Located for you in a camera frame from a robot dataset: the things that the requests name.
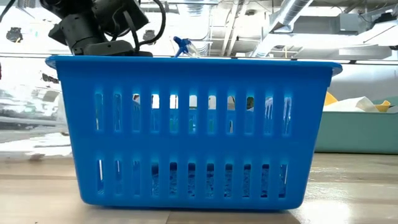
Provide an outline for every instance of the ceiling duct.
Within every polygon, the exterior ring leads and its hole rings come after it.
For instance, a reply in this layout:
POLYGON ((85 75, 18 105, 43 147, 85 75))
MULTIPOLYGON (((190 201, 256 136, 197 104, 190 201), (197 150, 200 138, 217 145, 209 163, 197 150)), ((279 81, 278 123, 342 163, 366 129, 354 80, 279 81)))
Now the ceiling duct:
POLYGON ((208 56, 209 54, 209 42, 207 41, 210 36, 210 11, 211 6, 207 4, 198 4, 198 1, 194 4, 179 4, 178 10, 180 15, 188 17, 187 19, 191 21, 190 29, 187 36, 183 38, 189 38, 192 41, 200 40, 195 42, 195 47, 198 49, 200 55, 208 56))
POLYGON ((261 57, 264 54, 267 55, 268 52, 262 49, 268 49, 269 47, 264 47, 263 45, 267 43, 267 36, 269 32, 276 31, 281 28, 286 28, 287 32, 292 31, 293 23, 299 18, 300 12, 306 7, 308 7, 313 0, 284 0, 280 10, 276 13, 270 15, 269 27, 260 44, 252 52, 252 57, 261 57))
POLYGON ((398 4, 362 14, 361 18, 363 27, 367 31, 355 37, 358 43, 378 46, 398 45, 398 39, 394 38, 398 35, 398 4))
POLYGON ((299 13, 305 7, 309 6, 313 0, 285 0, 283 1, 280 10, 277 12, 277 24, 272 28, 272 31, 277 30, 283 26, 291 26, 297 18, 299 13))

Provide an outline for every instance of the basket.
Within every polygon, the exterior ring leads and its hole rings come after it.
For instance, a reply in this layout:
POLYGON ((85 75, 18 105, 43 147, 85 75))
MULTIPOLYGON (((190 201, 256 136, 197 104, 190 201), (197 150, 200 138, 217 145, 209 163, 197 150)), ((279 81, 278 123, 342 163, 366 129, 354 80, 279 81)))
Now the basket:
POLYGON ((326 89, 341 72, 328 62, 202 58, 47 64, 62 83, 82 200, 141 208, 300 206, 326 89))

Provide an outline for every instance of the blue spray nozzle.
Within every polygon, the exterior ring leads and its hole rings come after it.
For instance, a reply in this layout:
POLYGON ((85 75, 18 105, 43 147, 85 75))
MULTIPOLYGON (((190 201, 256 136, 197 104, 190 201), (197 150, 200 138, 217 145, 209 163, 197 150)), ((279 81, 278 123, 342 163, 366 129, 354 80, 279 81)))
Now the blue spray nozzle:
POLYGON ((179 37, 173 38, 174 42, 178 44, 179 50, 174 57, 180 56, 181 53, 187 54, 191 57, 199 57, 200 54, 189 39, 181 39, 179 37))

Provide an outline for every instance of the pipe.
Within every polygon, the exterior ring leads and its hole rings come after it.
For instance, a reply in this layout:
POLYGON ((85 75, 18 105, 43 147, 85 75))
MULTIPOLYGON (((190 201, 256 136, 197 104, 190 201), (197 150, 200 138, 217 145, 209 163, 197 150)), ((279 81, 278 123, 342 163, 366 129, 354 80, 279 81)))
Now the pipe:
POLYGON ((299 18, 300 12, 308 7, 313 0, 285 0, 280 10, 271 15, 270 26, 268 32, 264 34, 264 38, 260 41, 260 44, 253 50, 251 57, 263 57, 268 52, 261 52, 260 49, 270 49, 269 47, 263 47, 264 44, 268 44, 267 36, 270 31, 274 31, 284 26, 291 26, 299 18))
POLYGON ((227 56, 231 55, 231 52, 232 52, 232 49, 234 47, 236 38, 238 36, 238 29, 243 25, 242 17, 246 13, 246 9, 248 8, 248 4, 249 4, 249 0, 244 0, 243 5, 242 5, 242 9, 241 9, 239 15, 236 16, 235 24, 237 24, 237 25, 234 26, 234 29, 232 30, 231 42, 229 43, 228 50, 226 51, 226 55, 227 56))
POLYGON ((312 1, 313 0, 285 0, 278 11, 278 21, 284 26, 293 24, 299 18, 299 13, 302 9, 309 6, 312 1))
MULTIPOLYGON (((159 7, 141 7, 144 12, 160 12, 159 7)), ((178 9, 166 9, 166 13, 180 14, 178 9)))
POLYGON ((225 31, 225 36, 224 36, 224 42, 223 42, 223 47, 221 48, 221 52, 220 52, 220 56, 224 56, 225 50, 226 50, 226 46, 228 44, 229 41, 229 37, 231 36, 231 32, 232 32, 232 28, 234 26, 235 23, 235 17, 236 17, 236 12, 238 11, 238 0, 234 0, 233 1, 233 6, 232 6, 232 10, 231 10, 231 22, 229 22, 226 31, 225 31))

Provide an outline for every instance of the white wall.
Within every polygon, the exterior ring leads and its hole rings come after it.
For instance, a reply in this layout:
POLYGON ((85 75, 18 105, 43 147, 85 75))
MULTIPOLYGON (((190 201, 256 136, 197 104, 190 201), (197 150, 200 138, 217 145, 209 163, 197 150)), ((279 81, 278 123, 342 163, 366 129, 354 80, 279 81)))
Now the white wall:
POLYGON ((332 78, 328 91, 337 100, 398 96, 398 65, 343 65, 343 72, 332 78))

